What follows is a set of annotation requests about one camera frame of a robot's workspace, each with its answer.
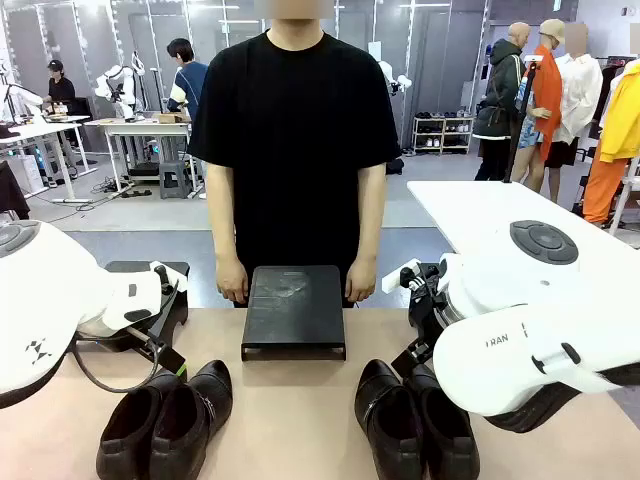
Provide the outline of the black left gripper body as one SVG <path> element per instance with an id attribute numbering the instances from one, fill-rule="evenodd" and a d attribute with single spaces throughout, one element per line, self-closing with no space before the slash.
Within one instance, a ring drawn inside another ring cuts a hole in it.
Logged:
<path id="1" fill-rule="evenodd" d="M 168 345 L 159 337 L 133 326 L 124 329 L 130 348 L 147 359 L 159 359 Z"/>

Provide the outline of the person's right hand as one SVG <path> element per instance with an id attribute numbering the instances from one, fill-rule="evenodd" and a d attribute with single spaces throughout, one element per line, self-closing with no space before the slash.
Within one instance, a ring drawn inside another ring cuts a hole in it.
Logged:
<path id="1" fill-rule="evenodd" d="M 234 304 L 244 305 L 249 297 L 248 275 L 237 258 L 216 261 L 216 283 L 219 293 Z"/>

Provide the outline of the person's left hand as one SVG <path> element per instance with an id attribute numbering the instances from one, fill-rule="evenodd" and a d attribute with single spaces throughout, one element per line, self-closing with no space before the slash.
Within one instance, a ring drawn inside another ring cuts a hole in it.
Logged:
<path id="1" fill-rule="evenodd" d="M 357 258 L 346 276 L 345 297 L 351 303 L 369 298 L 376 286 L 376 260 Z"/>

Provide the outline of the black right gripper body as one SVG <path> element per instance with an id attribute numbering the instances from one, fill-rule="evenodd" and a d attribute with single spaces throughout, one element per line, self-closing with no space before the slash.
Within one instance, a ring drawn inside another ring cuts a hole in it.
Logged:
<path id="1" fill-rule="evenodd" d="M 409 346 L 409 352 L 417 363 L 426 363 L 432 358 L 436 341 L 447 326 L 442 315 L 447 302 L 444 294 L 437 291 L 439 266 L 419 263 L 415 270 L 409 280 L 408 318 L 417 331 L 417 339 Z"/>

